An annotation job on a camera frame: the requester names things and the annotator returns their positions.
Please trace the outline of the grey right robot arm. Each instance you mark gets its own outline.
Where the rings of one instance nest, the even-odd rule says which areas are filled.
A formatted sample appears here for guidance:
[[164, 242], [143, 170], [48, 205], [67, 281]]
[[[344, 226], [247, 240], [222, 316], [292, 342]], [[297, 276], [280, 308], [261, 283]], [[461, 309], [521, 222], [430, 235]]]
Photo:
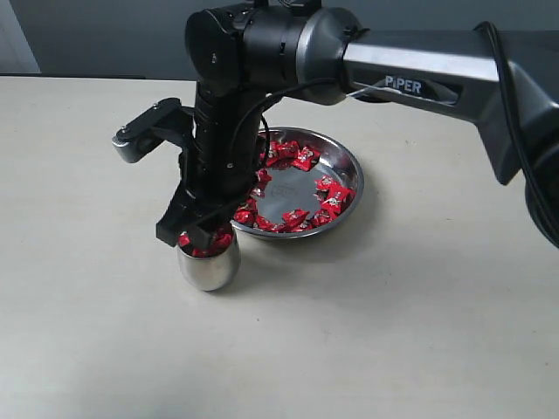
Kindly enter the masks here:
[[206, 248], [255, 180], [264, 111], [285, 97], [331, 106], [392, 102], [476, 126], [497, 181], [526, 179], [528, 212], [558, 241], [558, 34], [372, 31], [318, 1], [251, 1], [192, 14], [185, 44], [197, 71], [196, 132], [182, 180], [156, 225]]

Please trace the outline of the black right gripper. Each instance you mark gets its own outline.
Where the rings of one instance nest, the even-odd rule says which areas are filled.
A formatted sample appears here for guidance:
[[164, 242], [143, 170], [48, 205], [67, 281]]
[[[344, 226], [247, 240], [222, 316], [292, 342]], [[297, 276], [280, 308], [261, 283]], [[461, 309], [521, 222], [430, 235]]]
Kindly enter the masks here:
[[256, 182], [262, 140], [262, 108], [218, 112], [205, 118], [192, 107], [183, 109], [188, 132], [179, 154], [180, 181], [156, 237], [174, 247], [186, 231], [190, 245], [208, 250], [222, 233]]

